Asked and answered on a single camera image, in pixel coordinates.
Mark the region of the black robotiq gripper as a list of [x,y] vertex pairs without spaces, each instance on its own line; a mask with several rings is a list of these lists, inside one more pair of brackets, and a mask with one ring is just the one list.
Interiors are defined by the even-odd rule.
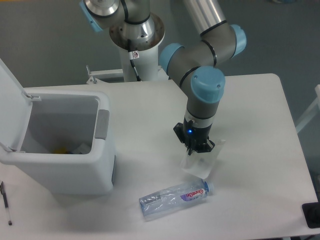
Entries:
[[214,149],[215,143],[209,138],[211,127],[212,124],[206,127],[196,126],[194,120],[184,119],[183,123],[178,122],[173,130],[179,141],[186,146],[186,153],[191,155],[192,151],[210,153]]

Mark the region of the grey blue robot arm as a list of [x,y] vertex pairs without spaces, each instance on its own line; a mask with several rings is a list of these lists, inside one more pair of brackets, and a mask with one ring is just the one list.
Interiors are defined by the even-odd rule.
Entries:
[[172,43],[162,51],[158,46],[165,36],[164,24],[151,12],[148,0],[82,0],[79,5],[96,32],[109,30],[126,82],[156,80],[162,69],[176,83],[187,96],[187,105],[175,134],[188,156],[211,152],[215,143],[209,133],[226,82],[218,65],[247,44],[245,32],[227,22],[219,2],[186,0],[201,40],[190,48]]

